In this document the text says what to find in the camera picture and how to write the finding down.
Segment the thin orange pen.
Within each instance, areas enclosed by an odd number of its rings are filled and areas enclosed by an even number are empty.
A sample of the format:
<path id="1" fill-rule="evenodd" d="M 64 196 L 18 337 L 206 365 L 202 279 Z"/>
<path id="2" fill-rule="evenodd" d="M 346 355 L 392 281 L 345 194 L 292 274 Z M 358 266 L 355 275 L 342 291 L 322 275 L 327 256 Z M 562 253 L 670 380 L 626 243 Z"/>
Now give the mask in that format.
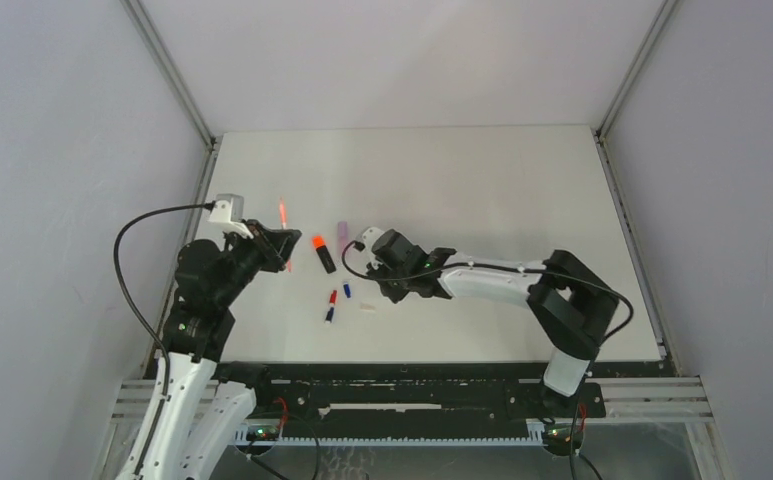
<path id="1" fill-rule="evenodd" d="M 288 228 L 287 210 L 286 210 L 284 199 L 282 197 L 279 198 L 278 211 L 280 215 L 281 226 L 283 229 L 287 229 Z M 292 272 L 292 262 L 290 260 L 286 262 L 286 271 L 288 273 Z"/>

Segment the orange marker pen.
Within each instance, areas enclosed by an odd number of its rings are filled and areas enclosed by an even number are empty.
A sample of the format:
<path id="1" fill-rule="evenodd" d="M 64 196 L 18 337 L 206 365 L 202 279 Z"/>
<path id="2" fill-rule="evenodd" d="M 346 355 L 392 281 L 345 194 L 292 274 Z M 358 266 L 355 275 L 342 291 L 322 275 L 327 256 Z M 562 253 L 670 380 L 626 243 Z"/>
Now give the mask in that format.
<path id="1" fill-rule="evenodd" d="M 332 274 L 337 271 L 335 262 L 326 246 L 319 246 L 315 251 L 327 274 Z"/>

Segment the pink marker pen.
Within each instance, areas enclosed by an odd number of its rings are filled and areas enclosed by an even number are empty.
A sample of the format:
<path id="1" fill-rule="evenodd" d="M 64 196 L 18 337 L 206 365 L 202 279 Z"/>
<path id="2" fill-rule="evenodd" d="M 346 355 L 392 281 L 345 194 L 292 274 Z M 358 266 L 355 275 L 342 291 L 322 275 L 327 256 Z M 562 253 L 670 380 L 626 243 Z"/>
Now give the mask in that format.
<path id="1" fill-rule="evenodd" d="M 340 233 L 337 237 L 337 254 L 342 257 L 345 248 L 349 244 L 349 237 L 347 233 Z"/>

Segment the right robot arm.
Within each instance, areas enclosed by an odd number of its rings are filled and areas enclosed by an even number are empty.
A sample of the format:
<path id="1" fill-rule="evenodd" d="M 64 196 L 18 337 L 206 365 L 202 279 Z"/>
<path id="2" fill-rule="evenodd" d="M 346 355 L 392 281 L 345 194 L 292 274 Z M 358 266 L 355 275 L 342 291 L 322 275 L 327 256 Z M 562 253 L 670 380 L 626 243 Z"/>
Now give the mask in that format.
<path id="1" fill-rule="evenodd" d="M 541 406 L 567 415 L 608 337 L 624 299 L 574 254 L 555 250 L 539 262 L 479 259 L 453 248 L 426 251 L 394 229 L 370 227 L 353 242 L 368 257 L 366 278 L 394 303 L 422 298 L 479 298 L 529 309 L 553 345 Z"/>

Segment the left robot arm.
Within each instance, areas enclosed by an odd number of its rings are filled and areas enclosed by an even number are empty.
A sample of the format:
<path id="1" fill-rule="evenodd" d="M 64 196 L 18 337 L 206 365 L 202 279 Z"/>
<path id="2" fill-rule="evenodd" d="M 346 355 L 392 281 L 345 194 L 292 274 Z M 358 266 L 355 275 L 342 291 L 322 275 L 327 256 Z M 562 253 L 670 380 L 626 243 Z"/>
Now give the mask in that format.
<path id="1" fill-rule="evenodd" d="M 235 324 L 230 310 L 260 272 L 284 270 L 301 238 L 256 220 L 247 235 L 228 232 L 224 244 L 200 239 L 178 253 L 177 299 L 163 326 L 155 385 L 121 479 L 206 479 L 245 418 L 273 407 L 265 366 L 247 365 L 223 378 L 209 410 L 197 413 Z"/>

